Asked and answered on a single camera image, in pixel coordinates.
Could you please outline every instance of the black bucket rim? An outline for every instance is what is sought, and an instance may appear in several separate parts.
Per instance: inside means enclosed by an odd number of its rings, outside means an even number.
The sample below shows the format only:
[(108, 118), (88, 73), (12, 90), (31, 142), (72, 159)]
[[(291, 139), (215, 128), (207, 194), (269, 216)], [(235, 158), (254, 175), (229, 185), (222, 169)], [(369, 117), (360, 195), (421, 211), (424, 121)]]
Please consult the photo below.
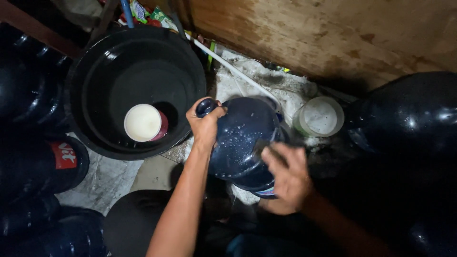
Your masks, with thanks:
[[(175, 33), (170, 32), (168, 29), (164, 29), (164, 28), (157, 28), (157, 27), (152, 27), (152, 26), (141, 26), (140, 25), (140, 26), (135, 27), (134, 29), (135, 30), (141, 29), (141, 30), (146, 30), (146, 31), (150, 30), (150, 29), (167, 31), (167, 32), (170, 33), (170, 35), (172, 37), (176, 36), (176, 37), (178, 37), (180, 39), (180, 43), (179, 44), (187, 45), (188, 49), (189, 49), (189, 52), (191, 52), (191, 55), (195, 56), (195, 60), (198, 61), (198, 63), (199, 63), (199, 65), (197, 65), (196, 69), (197, 70), (201, 70), (201, 72), (199, 72), (199, 73), (202, 75), (202, 78), (203, 78), (203, 83), (201, 85), (201, 88), (198, 89), (198, 93), (197, 93), (197, 96), (195, 98), (195, 101), (197, 101), (198, 99), (200, 99), (200, 98), (202, 98), (202, 97), (204, 97), (206, 95), (206, 92), (207, 92), (206, 87), (207, 87), (207, 85), (206, 85), (206, 79), (205, 79), (205, 75), (204, 75), (205, 73), (204, 73), (203, 66), (202, 66), (201, 62), (199, 61), (198, 57), (195, 55), (195, 53), (191, 49), (191, 47), (188, 44), (188, 42), (184, 41), (184, 39), (182, 39), (179, 35), (176, 35)], [(146, 158), (150, 158), (150, 157), (154, 157), (154, 156), (163, 154), (166, 151), (168, 151), (169, 149), (171, 149), (172, 147), (180, 144), (184, 139), (187, 138), (187, 136), (191, 132), (190, 124), (188, 122), (186, 122), (186, 124), (184, 125), (182, 131), (179, 132), (176, 135), (176, 139), (175, 140), (172, 140), (170, 142), (164, 143), (162, 146), (160, 146), (157, 149), (147, 150), (145, 152), (119, 153), (119, 152), (113, 152), (113, 151), (107, 150), (104, 147), (102, 147), (102, 146), (96, 144), (95, 142), (93, 142), (91, 139), (89, 139), (89, 137), (87, 137), (84, 134), (84, 132), (80, 128), (79, 124), (76, 122), (76, 119), (75, 119), (75, 117), (73, 115), (73, 112), (72, 112), (72, 109), (71, 109), (70, 88), (71, 88), (71, 85), (72, 85), (73, 77), (75, 76), (77, 68), (78, 68), (81, 60), (83, 59), (83, 57), (95, 45), (97, 45), (98, 43), (103, 41), (105, 38), (107, 38), (107, 37), (109, 37), (109, 36), (111, 36), (113, 34), (124, 33), (127, 30), (131, 30), (131, 29), (128, 28), (127, 26), (114, 28), (112, 31), (110, 31), (110, 32), (108, 32), (108, 33), (106, 33), (104, 35), (101, 35), (100, 37), (96, 38), (95, 40), (89, 42), (89, 44), (87, 44), (87, 46), (81, 51), (80, 56), (78, 58), (76, 58), (73, 61), (72, 65), (70, 66), (69, 72), (68, 72), (66, 80), (65, 80), (65, 89), (64, 89), (65, 104), (64, 104), (64, 108), (65, 108), (65, 114), (68, 117), (68, 122), (70, 124), (70, 127), (72, 128), (72, 131), (76, 134), (78, 139), (86, 147), (88, 147), (92, 151), (94, 151), (94, 152), (96, 152), (96, 153), (98, 153), (98, 154), (100, 154), (102, 156), (108, 157), (108, 158), (112, 158), (112, 159), (116, 159), (116, 160), (122, 160), (122, 161), (138, 161), (138, 160), (144, 160)]]

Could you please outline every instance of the blue pipe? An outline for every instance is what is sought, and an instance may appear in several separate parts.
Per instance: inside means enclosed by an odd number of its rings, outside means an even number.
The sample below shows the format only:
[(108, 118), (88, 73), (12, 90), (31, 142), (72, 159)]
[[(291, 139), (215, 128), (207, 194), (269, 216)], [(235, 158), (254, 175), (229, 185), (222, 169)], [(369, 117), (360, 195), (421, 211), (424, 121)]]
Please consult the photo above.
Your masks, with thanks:
[(121, 0), (122, 9), (124, 10), (125, 19), (127, 20), (127, 26), (133, 28), (133, 16), (132, 10), (130, 10), (130, 5), (128, 0)]

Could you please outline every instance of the person's left hand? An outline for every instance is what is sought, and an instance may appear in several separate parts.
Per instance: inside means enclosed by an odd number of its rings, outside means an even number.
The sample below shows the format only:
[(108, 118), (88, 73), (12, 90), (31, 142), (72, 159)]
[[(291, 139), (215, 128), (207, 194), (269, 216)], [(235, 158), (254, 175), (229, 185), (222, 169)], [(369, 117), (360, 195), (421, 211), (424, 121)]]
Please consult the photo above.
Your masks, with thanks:
[(222, 107), (221, 102), (217, 101), (218, 107), (205, 117), (199, 118), (195, 114), (197, 105), (204, 99), (197, 102), (186, 112), (186, 118), (191, 124), (192, 132), (194, 133), (194, 145), (201, 146), (204, 149), (212, 149), (216, 143), (216, 135), (218, 133), (218, 119), (227, 113), (227, 108)]

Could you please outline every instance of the white plastic cup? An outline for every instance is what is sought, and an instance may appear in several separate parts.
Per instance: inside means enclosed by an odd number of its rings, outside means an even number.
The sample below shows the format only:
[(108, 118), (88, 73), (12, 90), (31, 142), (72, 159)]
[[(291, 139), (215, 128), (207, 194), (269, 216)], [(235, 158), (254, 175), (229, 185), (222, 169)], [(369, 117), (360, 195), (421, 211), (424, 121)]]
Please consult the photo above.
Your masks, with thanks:
[(125, 133), (137, 142), (156, 140), (155, 137), (161, 132), (161, 129), (163, 129), (162, 117), (164, 116), (152, 105), (135, 105), (125, 115)]
[(329, 137), (337, 133), (343, 123), (341, 105), (331, 97), (319, 96), (294, 114), (292, 125), (304, 136)]

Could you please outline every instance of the red label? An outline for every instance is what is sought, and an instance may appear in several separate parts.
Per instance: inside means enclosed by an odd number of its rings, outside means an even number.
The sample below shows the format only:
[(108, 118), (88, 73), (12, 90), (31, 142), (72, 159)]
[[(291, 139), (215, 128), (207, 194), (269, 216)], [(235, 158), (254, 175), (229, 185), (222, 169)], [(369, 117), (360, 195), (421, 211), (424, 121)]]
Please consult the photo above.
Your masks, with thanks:
[(48, 142), (56, 157), (56, 169), (76, 168), (76, 155), (71, 145), (65, 142)]

